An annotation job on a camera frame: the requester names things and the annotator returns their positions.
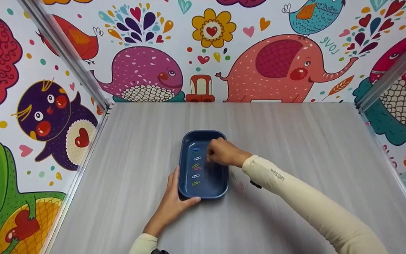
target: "hand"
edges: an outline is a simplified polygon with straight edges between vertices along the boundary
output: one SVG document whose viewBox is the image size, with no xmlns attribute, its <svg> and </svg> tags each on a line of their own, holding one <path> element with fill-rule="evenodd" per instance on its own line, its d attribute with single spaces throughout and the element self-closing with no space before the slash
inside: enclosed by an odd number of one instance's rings
<svg viewBox="0 0 406 254">
<path fill-rule="evenodd" d="M 242 151 L 227 140 L 219 137 L 213 139 L 208 145 L 208 161 L 214 161 L 225 166 L 241 168 L 244 161 L 252 156 L 251 153 Z"/>
<path fill-rule="evenodd" d="M 179 166 L 169 175 L 167 189 L 162 197 L 158 209 L 151 217 L 143 232 L 155 237 L 161 234 L 162 230 L 189 207 L 200 202 L 201 198 L 196 196 L 186 201 L 178 197 L 178 175 Z"/>
</svg>

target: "cream sleeve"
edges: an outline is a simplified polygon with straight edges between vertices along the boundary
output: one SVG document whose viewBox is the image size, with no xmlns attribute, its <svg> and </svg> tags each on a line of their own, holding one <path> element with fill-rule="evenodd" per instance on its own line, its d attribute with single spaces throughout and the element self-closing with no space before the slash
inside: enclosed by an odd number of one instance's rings
<svg viewBox="0 0 406 254">
<path fill-rule="evenodd" d="M 151 254 L 158 248 L 158 239 L 149 234 L 141 234 L 134 241 L 133 246 L 129 250 L 129 254 Z"/>
<path fill-rule="evenodd" d="M 279 195 L 330 242 L 339 254 L 387 254 L 374 232 L 333 200 L 256 155 L 242 171 L 266 190 Z"/>
</svg>

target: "table surface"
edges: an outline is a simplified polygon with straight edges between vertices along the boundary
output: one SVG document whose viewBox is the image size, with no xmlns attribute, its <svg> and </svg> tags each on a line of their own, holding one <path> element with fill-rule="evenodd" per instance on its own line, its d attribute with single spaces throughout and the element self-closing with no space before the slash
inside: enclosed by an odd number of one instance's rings
<svg viewBox="0 0 406 254">
<path fill-rule="evenodd" d="M 406 197 L 383 151 L 349 103 L 118 103 L 98 140 L 50 253 L 128 253 L 155 212 L 183 136 L 224 133 L 315 187 L 406 253 Z M 276 195 L 230 168 L 230 189 L 170 225 L 172 254 L 334 253 Z"/>
</svg>

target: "blue tray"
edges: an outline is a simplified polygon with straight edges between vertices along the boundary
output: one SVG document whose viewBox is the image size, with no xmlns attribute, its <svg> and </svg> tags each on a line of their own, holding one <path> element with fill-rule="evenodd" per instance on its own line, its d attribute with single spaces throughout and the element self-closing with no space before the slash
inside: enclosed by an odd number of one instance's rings
<svg viewBox="0 0 406 254">
<path fill-rule="evenodd" d="M 185 198 L 215 199 L 227 192 L 228 166 L 206 161 L 209 142 L 219 137 L 227 139 L 218 131 L 191 131 L 184 136 L 179 156 L 178 190 Z"/>
</svg>

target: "penguin eye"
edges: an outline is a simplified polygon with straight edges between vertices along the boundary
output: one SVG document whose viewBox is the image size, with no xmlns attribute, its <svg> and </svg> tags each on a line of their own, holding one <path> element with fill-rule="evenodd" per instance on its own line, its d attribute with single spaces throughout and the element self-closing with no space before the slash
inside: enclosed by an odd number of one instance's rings
<svg viewBox="0 0 406 254">
<path fill-rule="evenodd" d="M 35 114 L 34 114 L 34 118 L 37 120 L 37 121 L 41 121 L 42 119 L 43 119 L 43 114 L 40 112 L 40 111 L 37 111 Z"/>
<path fill-rule="evenodd" d="M 390 57 L 389 57 L 389 59 L 396 59 L 397 57 L 399 56 L 399 53 L 394 53 L 393 55 L 391 55 Z"/>
<path fill-rule="evenodd" d="M 54 96 L 53 95 L 48 95 L 47 100 L 50 104 L 54 103 Z"/>
</svg>

